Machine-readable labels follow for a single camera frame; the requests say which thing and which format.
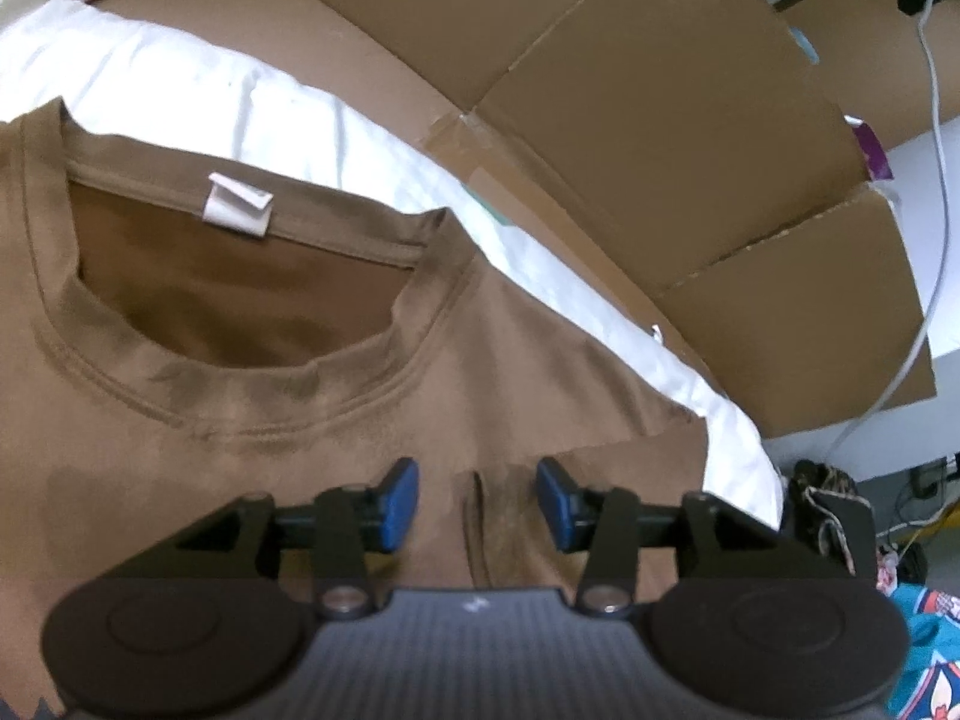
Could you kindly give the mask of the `brown t-shirt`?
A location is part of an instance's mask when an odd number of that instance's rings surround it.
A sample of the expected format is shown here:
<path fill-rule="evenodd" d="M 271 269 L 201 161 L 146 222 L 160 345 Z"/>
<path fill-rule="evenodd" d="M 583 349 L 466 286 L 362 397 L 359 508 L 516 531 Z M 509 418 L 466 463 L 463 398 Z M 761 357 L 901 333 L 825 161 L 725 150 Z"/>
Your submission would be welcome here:
<path fill-rule="evenodd" d="M 494 270 L 448 210 L 91 135 L 2 130 L 2 710 L 55 706 L 50 606 L 243 494 L 301 504 L 402 457 L 381 585 L 573 587 L 537 461 L 674 504 L 708 437 Z"/>

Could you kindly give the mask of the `teal patterned blanket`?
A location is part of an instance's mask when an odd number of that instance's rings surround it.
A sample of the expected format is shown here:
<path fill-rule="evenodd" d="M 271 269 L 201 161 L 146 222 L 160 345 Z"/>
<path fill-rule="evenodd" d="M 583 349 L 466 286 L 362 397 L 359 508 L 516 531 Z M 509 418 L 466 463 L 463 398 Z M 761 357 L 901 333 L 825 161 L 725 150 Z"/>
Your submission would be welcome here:
<path fill-rule="evenodd" d="M 887 704 L 890 717 L 955 720 L 960 715 L 957 596 L 900 583 L 890 600 L 910 634 L 907 661 Z"/>

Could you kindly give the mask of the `brown cardboard sheet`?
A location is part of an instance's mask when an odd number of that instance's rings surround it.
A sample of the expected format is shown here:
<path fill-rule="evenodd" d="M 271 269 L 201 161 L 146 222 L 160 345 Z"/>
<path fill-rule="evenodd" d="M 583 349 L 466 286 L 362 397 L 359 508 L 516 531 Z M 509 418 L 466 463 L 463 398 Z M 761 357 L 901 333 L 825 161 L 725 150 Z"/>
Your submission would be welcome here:
<path fill-rule="evenodd" d="M 765 0 L 106 0 L 327 89 L 662 319 L 768 437 L 935 392 L 889 200 Z"/>

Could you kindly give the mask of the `cream cartoon print blanket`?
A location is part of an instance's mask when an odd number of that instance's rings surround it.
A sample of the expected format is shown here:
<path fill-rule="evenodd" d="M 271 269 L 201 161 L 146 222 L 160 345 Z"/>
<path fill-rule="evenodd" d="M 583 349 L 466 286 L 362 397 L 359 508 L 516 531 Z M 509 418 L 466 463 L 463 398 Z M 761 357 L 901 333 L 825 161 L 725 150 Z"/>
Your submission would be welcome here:
<path fill-rule="evenodd" d="M 239 161 L 404 213 L 449 208 L 494 268 L 704 418 L 706 491 L 778 525 L 781 475 L 758 429 L 667 348 L 665 320 L 629 319 L 527 232 L 496 221 L 448 171 L 333 94 L 187 32 L 50 0 L 3 28 L 3 121 L 53 99 L 89 132 Z"/>

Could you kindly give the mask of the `purple white package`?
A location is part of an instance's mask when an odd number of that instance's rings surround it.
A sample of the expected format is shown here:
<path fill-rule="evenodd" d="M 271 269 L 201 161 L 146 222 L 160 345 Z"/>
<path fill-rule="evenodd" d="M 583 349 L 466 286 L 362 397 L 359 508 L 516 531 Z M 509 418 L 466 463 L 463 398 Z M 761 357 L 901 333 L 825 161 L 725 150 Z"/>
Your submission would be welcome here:
<path fill-rule="evenodd" d="M 869 179 L 874 182 L 891 181 L 893 179 L 893 171 L 890 167 L 889 156 L 887 156 L 887 151 L 885 151 L 884 145 L 882 145 L 880 138 L 877 137 L 875 130 L 867 124 L 866 121 L 863 121 L 861 117 L 844 115 L 844 120 L 846 124 L 850 126 L 850 129 L 854 133 L 854 138 L 856 138 L 856 142 L 859 148 L 861 148 L 862 158 L 864 158 L 864 163 L 866 163 Z"/>

